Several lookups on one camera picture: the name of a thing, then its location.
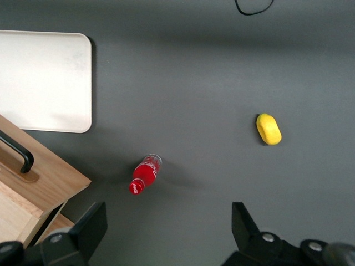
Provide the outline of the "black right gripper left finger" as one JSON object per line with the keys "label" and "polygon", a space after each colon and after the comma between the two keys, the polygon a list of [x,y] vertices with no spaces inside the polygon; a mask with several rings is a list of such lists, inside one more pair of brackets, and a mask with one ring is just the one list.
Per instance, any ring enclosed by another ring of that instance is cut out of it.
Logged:
{"label": "black right gripper left finger", "polygon": [[88,265],[107,229],[106,203],[95,202],[74,226],[57,229],[40,244],[43,265]]}

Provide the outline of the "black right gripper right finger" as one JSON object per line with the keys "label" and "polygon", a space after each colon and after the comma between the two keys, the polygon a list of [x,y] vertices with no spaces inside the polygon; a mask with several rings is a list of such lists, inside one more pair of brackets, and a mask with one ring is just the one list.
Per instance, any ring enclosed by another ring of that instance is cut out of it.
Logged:
{"label": "black right gripper right finger", "polygon": [[242,202],[232,204],[232,234],[237,245],[223,265],[304,265],[300,249],[271,232],[262,232]]}

